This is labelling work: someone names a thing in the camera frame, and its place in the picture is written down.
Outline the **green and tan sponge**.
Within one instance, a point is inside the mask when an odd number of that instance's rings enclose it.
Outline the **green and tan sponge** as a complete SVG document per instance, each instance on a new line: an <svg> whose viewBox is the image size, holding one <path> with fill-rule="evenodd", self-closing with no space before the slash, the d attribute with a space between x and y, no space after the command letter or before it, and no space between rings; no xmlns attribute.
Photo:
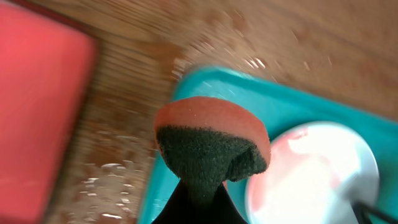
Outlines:
<svg viewBox="0 0 398 224"><path fill-rule="evenodd" d="M263 173L271 161L264 123L227 100L195 96L171 102L155 116L155 141L166 166L197 207L219 186Z"/></svg>

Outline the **light blue plate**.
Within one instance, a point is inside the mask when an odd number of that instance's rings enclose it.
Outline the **light blue plate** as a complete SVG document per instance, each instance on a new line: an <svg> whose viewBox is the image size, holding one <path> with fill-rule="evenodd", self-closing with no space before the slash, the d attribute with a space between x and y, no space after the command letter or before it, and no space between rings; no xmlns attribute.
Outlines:
<svg viewBox="0 0 398 224"><path fill-rule="evenodd" d="M373 206L379 170L368 143L339 123L304 123L271 142L267 170L250 177L245 207L250 223L357 223L352 206Z"/></svg>

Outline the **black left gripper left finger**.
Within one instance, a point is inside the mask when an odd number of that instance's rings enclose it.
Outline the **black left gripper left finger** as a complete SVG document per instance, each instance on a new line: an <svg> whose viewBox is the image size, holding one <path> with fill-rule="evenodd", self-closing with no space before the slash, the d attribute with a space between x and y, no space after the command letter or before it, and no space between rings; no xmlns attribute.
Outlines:
<svg viewBox="0 0 398 224"><path fill-rule="evenodd" d="M192 204L187 186L181 180L152 224L194 223L197 223L197 211Z"/></svg>

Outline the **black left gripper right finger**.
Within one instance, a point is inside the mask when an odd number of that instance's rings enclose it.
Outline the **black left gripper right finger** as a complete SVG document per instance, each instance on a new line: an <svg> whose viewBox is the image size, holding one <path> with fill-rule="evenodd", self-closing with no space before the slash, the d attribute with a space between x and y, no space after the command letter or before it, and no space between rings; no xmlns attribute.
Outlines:
<svg viewBox="0 0 398 224"><path fill-rule="evenodd" d="M223 184L217 188L211 204L211 223L247 224L244 218L239 214Z"/></svg>

